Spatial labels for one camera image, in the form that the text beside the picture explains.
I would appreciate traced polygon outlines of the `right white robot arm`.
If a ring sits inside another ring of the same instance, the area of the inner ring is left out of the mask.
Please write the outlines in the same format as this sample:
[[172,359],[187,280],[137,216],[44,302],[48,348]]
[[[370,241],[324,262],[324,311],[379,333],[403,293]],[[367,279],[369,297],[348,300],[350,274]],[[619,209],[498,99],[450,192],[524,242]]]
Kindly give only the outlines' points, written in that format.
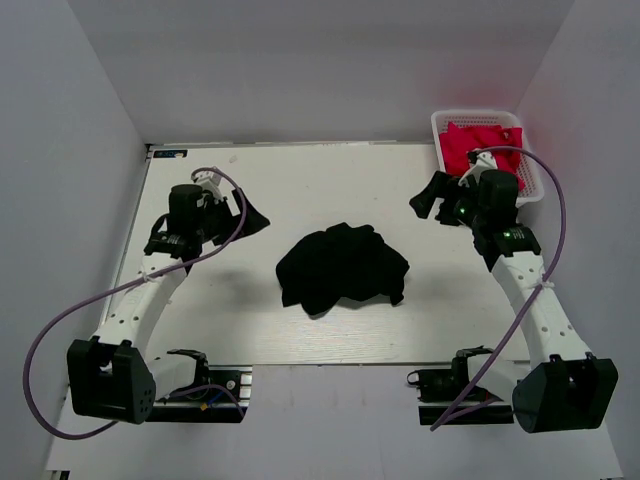
[[433,427],[470,413],[462,404],[485,391],[482,406],[500,400],[528,433],[597,429],[613,396],[618,371],[579,337],[551,285],[533,232],[518,219],[518,181],[486,170],[477,179],[436,172],[410,205],[427,218],[470,229],[473,244],[516,317],[494,348],[456,353],[457,393]]

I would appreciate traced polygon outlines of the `black t shirt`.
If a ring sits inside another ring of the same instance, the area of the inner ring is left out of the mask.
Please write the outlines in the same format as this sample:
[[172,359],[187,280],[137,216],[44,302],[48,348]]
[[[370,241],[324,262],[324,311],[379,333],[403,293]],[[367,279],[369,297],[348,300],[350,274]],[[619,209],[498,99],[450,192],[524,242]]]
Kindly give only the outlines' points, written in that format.
[[400,304],[409,269],[409,262],[372,226],[339,223],[299,240],[275,272],[282,305],[300,305],[315,317],[343,298],[366,302],[384,296],[391,305]]

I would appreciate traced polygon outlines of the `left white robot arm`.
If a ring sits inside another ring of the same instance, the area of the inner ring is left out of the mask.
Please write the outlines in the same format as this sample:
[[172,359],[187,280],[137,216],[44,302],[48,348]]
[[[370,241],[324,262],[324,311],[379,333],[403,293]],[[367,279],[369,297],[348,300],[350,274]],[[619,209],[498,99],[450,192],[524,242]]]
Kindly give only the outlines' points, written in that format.
[[174,349],[149,357],[146,350],[171,297],[202,259],[204,245],[222,247],[269,226],[241,190],[232,195],[239,214],[208,180],[171,189],[167,213],[152,226],[136,284],[126,288],[90,339],[74,341],[67,351],[76,414],[141,424],[158,400],[199,399],[209,392],[204,353]]

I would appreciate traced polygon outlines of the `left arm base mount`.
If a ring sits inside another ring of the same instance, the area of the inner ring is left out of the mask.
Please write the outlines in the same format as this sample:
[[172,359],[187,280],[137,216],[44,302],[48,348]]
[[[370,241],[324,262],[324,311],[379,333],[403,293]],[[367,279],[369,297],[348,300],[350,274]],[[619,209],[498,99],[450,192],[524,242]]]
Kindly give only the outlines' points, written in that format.
[[251,366],[211,366],[207,389],[156,401],[147,422],[240,424],[249,407],[252,373]]

